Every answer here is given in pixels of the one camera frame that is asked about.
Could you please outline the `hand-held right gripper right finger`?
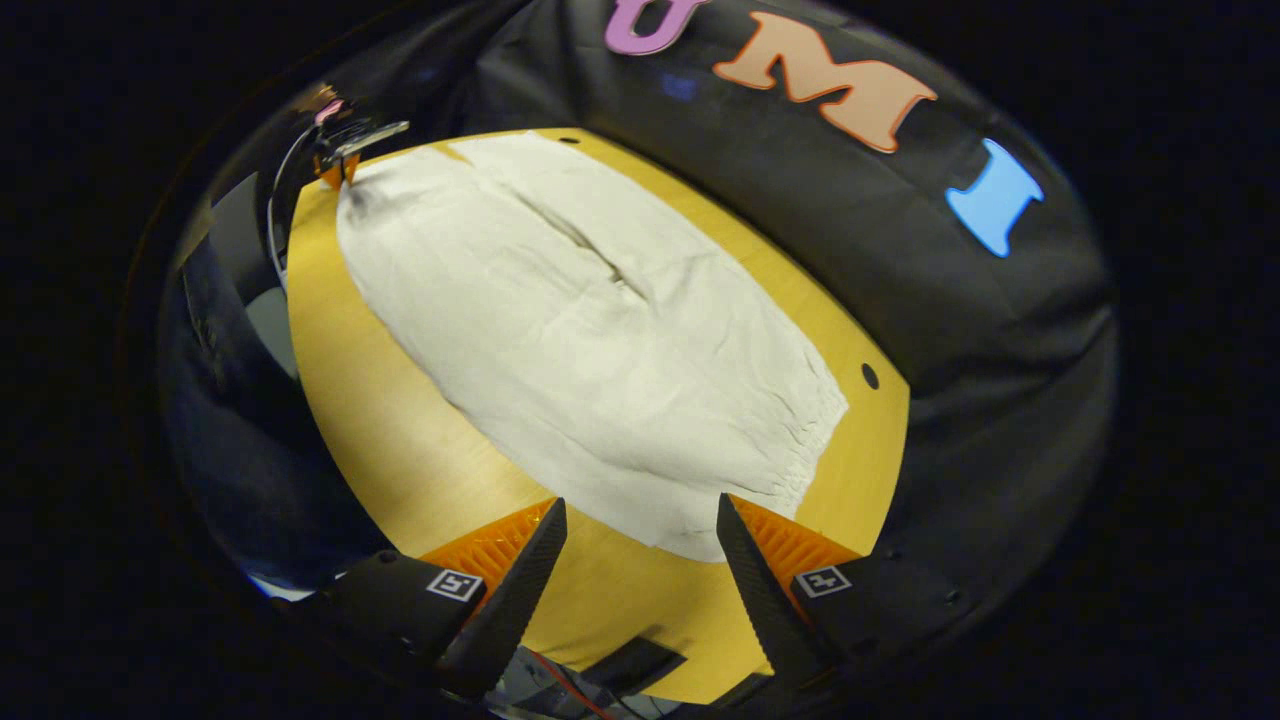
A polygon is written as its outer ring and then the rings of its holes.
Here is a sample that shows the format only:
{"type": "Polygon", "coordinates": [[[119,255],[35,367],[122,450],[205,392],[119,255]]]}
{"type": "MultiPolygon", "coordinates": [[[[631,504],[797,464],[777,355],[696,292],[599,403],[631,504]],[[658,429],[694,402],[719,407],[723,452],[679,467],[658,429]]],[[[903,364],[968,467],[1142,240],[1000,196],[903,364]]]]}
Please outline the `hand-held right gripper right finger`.
{"type": "Polygon", "coordinates": [[[983,589],[900,548],[860,553],[724,492],[716,536],[776,682],[803,698],[887,685],[979,614],[983,589]]]}

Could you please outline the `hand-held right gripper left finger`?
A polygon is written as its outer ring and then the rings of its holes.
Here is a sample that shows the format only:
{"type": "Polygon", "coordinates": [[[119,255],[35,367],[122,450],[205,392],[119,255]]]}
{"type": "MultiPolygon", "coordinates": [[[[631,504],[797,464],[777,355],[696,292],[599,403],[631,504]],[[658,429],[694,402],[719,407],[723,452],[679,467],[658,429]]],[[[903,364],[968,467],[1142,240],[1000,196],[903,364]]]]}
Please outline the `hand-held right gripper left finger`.
{"type": "Polygon", "coordinates": [[[404,688],[462,701],[493,689],[520,647],[568,534],[550,498],[426,553],[383,550],[300,602],[300,625],[404,688]]]}

